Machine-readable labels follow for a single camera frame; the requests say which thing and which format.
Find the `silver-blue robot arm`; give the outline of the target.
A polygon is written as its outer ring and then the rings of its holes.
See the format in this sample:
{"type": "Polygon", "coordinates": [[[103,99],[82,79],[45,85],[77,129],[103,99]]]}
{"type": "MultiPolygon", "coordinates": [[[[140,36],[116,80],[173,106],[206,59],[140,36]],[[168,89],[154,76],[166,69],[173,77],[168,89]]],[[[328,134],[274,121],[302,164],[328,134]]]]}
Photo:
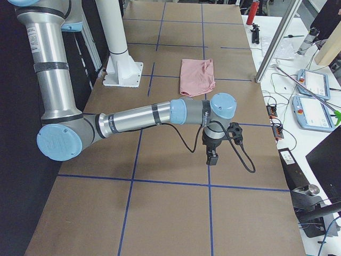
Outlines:
{"type": "Polygon", "coordinates": [[[206,146],[207,164],[218,160],[216,148],[237,131],[232,123],[237,103],[233,96],[218,93],[210,100],[189,98],[138,107],[124,97],[112,114],[83,114],[75,104],[62,33],[81,31],[81,1],[13,1],[18,20],[26,27],[43,98],[42,128],[36,141],[39,150],[55,161],[78,156],[93,143],[113,134],[157,125],[198,124],[206,146]]]}

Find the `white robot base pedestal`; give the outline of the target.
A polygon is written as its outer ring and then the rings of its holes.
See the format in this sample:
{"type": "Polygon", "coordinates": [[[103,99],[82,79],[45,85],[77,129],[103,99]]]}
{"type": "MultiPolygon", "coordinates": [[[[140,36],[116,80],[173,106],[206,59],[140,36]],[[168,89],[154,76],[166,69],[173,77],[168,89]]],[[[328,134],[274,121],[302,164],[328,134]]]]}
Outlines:
{"type": "Polygon", "coordinates": [[[98,12],[109,49],[103,81],[105,86],[138,87],[143,63],[130,56],[118,1],[97,1],[98,12]]]}

